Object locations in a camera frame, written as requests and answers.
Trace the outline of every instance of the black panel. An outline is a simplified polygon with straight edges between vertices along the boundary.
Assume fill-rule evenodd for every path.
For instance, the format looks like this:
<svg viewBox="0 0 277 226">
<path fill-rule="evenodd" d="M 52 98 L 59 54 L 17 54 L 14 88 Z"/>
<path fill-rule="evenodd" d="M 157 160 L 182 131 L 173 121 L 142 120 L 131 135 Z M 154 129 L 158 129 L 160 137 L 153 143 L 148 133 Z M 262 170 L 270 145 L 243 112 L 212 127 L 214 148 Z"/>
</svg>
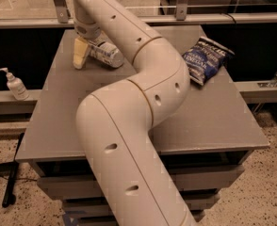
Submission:
<svg viewBox="0 0 277 226">
<path fill-rule="evenodd" d="M 52 65 L 63 28 L 0 29 L 0 68 L 8 67 L 28 89 L 41 89 Z M 0 90 L 7 90 L 0 72 Z"/>
<path fill-rule="evenodd" d="M 233 80 L 270 80 L 276 73 L 277 24 L 206 24 L 203 29 L 236 53 L 227 68 Z"/>
</svg>

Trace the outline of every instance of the spray bottle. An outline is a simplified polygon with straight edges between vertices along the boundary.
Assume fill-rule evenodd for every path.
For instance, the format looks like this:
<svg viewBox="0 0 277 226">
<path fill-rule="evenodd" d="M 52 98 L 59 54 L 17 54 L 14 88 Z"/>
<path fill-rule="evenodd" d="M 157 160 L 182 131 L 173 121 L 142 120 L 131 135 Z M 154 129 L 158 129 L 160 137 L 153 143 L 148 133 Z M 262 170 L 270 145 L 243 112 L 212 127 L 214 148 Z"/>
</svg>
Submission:
<svg viewBox="0 0 277 226">
<path fill-rule="evenodd" d="M 23 81 L 20 78 L 15 77 L 13 73 L 10 73 L 8 68 L 2 68 L 0 71 L 6 73 L 8 89 L 12 92 L 15 99 L 18 101 L 25 100 L 28 97 L 28 91 L 26 90 Z"/>
</svg>

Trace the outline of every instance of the segmented robot arm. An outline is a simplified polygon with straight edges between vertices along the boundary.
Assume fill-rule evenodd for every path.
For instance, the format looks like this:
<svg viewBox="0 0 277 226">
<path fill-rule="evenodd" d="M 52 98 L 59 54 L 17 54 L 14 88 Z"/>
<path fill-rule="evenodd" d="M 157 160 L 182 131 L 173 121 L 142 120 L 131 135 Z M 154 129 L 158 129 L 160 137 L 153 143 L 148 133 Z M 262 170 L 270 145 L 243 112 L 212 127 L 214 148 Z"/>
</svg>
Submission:
<svg viewBox="0 0 277 226">
<path fill-rule="evenodd" d="M 76 115 L 80 143 L 116 220 L 121 226 L 195 225 L 148 137 L 186 98 L 186 63 L 115 0 L 74 0 L 74 8 L 77 33 L 94 39 L 100 26 L 138 72 L 94 91 Z"/>
</svg>

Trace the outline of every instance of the blue packaging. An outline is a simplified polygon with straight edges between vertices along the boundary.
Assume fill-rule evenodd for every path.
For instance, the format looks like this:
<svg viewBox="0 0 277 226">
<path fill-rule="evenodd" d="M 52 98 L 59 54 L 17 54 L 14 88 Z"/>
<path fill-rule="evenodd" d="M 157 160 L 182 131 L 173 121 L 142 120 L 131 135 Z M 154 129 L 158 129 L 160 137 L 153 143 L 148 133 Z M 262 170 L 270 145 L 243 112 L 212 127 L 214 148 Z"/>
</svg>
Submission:
<svg viewBox="0 0 277 226">
<path fill-rule="evenodd" d="M 221 44 L 200 37 L 197 43 L 183 54 L 190 78 L 201 86 L 213 77 L 235 53 Z"/>
</svg>

